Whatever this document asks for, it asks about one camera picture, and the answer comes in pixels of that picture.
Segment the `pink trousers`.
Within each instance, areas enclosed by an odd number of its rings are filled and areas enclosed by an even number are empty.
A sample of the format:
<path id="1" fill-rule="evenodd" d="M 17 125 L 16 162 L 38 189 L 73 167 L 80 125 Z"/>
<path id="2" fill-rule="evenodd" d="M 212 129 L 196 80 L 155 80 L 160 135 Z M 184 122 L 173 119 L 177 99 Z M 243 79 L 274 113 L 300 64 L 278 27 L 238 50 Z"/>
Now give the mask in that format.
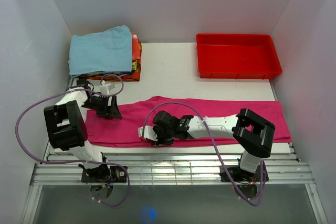
<path id="1" fill-rule="evenodd" d="M 122 119 L 105 119 L 98 117 L 93 110 L 87 111 L 86 127 L 88 140 L 93 145 L 106 147 L 150 147 L 151 143 L 142 142 L 138 128 L 146 122 L 152 124 L 156 112 L 164 110 L 178 118 L 193 115 L 196 109 L 202 116 L 224 117 L 239 113 L 243 108 L 250 109 L 276 127 L 274 142 L 290 143 L 292 141 L 282 106 L 278 101 L 219 101 L 202 99 L 172 99 L 155 96 L 145 101 L 118 107 Z"/>

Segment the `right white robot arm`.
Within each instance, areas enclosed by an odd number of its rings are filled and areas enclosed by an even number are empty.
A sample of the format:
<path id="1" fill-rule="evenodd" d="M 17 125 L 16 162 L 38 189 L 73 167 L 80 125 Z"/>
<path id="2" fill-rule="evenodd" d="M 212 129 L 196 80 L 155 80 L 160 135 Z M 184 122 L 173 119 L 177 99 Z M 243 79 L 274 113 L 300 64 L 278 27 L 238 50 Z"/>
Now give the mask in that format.
<path id="1" fill-rule="evenodd" d="M 237 115 L 200 118 L 184 115 L 181 118 L 159 111 L 151 126 L 146 126 L 145 138 L 154 146 L 172 145 L 174 140 L 199 140 L 213 136 L 236 140 L 244 152 L 238 165 L 221 169 L 224 181 L 229 177 L 236 182 L 251 181 L 260 169 L 260 162 L 271 155 L 276 127 L 250 109 L 241 109 Z"/>

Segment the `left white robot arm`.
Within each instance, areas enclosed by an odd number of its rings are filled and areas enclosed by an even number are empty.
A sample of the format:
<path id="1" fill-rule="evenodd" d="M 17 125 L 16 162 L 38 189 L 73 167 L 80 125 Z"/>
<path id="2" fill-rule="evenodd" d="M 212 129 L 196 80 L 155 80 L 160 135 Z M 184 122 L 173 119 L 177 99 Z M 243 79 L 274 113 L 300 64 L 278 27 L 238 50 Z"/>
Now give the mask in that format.
<path id="1" fill-rule="evenodd" d="M 81 108 L 93 110 L 103 119 L 121 119 L 117 97 L 112 95 L 114 84 L 100 82 L 97 91 L 86 79 L 80 79 L 76 86 L 68 89 L 67 94 L 53 106 L 44 108 L 49 142 L 53 148 L 59 148 L 83 160 L 79 167 L 84 174 L 98 182 L 107 182 L 112 178 L 107 158 L 94 149 L 88 141 L 88 131 Z"/>

